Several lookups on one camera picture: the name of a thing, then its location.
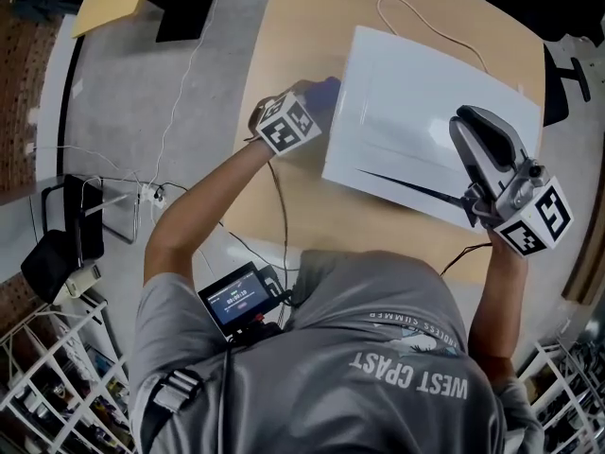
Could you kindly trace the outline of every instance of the power strip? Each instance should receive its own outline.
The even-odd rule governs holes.
[[[150,201],[156,207],[165,209],[166,198],[164,190],[158,186],[144,184],[141,186],[141,202]]]

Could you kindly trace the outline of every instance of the gray t-shirt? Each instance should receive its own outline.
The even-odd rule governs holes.
[[[349,254],[318,273],[303,261],[300,284],[311,294],[284,334],[233,350],[225,404],[233,453],[492,453],[504,451],[513,428],[520,447],[507,443],[507,451],[542,452],[523,386],[512,379],[492,389],[467,355],[450,291],[425,263]],[[201,391],[152,452],[216,452],[220,331],[176,274],[146,284],[136,321],[135,429],[146,379],[187,367],[202,378]]]

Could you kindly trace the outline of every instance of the black device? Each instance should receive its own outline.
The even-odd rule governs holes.
[[[198,296],[225,338],[233,335],[237,342],[252,344],[268,333],[261,326],[262,316],[282,302],[289,294],[282,290],[271,266],[260,271],[252,262],[219,279],[198,292]],[[278,333],[275,328],[272,334]]]
[[[155,42],[199,39],[214,0],[147,0],[164,11]]]

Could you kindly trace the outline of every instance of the small monitor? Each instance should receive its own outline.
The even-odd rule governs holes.
[[[226,337],[277,305],[275,296],[269,292],[251,262],[219,279],[198,295]]]

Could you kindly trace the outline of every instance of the black cable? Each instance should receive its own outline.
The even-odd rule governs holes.
[[[225,357],[223,358],[223,379],[220,385],[220,401],[218,404],[218,422],[216,423],[216,454],[224,454],[227,452],[225,449],[225,443],[227,442],[228,436],[226,435],[225,422],[225,404],[227,403],[227,383],[229,382],[229,370],[231,362],[231,348],[233,345],[233,338],[227,341],[227,349],[225,350]]]
[[[223,225],[223,223],[222,223],[222,222],[219,222],[219,223],[218,223],[218,225],[220,225],[220,226],[221,226],[223,229],[225,229],[225,230],[227,231],[227,228],[226,228],[226,227]],[[265,264],[267,264],[267,265],[271,266],[272,268],[279,269],[280,271],[283,271],[283,270],[284,270],[284,268],[283,268],[282,266],[278,266],[277,264],[272,264],[272,263],[268,262],[268,261],[265,259],[265,257],[263,257],[261,254],[257,253],[257,252],[256,252],[256,251],[254,251],[253,249],[251,249],[251,247],[250,247],[250,246],[249,246],[249,245],[248,245],[246,242],[244,242],[244,240],[243,240],[241,237],[236,236],[236,235],[235,235],[233,232],[230,232],[230,231],[227,231],[227,233],[228,233],[230,236],[232,236],[233,238],[235,238],[235,239],[239,240],[239,242],[240,242],[240,243],[241,243],[241,244],[242,244],[242,245],[243,245],[243,246],[244,246],[244,247],[245,247],[245,248],[246,248],[246,249],[247,249],[249,252],[251,252],[251,253],[253,253],[254,255],[256,255],[256,257],[258,257],[260,260],[262,260],[262,261],[263,261]],[[298,269],[288,269],[288,271],[289,271],[289,272],[297,272],[297,271],[300,271],[300,268],[298,268]]]
[[[288,228],[287,228],[287,212],[285,211],[285,201],[284,194],[282,192],[282,186],[280,184],[279,177],[277,173],[275,173],[275,169],[271,162],[267,163],[268,169],[271,170],[271,176],[273,177],[273,182],[275,183],[275,188],[277,189],[277,194],[280,198],[280,205],[282,206],[282,217],[284,218],[284,290],[287,290],[287,266],[285,264],[286,255],[287,255],[287,239],[288,239]],[[280,316],[277,320],[277,324],[281,327],[284,322],[284,313],[285,313],[285,302],[282,302],[282,309],[280,310]]]
[[[164,182],[161,185],[157,185],[157,186],[158,186],[158,188],[164,188],[164,185],[172,185],[176,188],[180,188],[181,190],[184,190],[185,192],[189,191],[189,188],[187,188],[186,186],[182,186],[182,185],[179,185],[177,183],[172,183],[172,182]]]
[[[483,244],[476,244],[474,246],[465,247],[462,250],[462,252],[459,253],[453,261],[451,261],[447,266],[445,266],[445,269],[441,272],[441,276],[443,276],[447,272],[448,269],[450,269],[452,266],[454,266],[454,264],[456,264],[467,253],[471,253],[472,251],[476,251],[477,249],[481,249],[482,247],[491,247],[491,246],[492,246],[491,242],[484,242]]]
[[[38,232],[36,231],[36,220],[34,219],[34,206],[31,204],[31,195],[29,196],[29,212],[31,213],[31,225],[34,228],[34,236],[36,237],[36,244],[38,241]]]

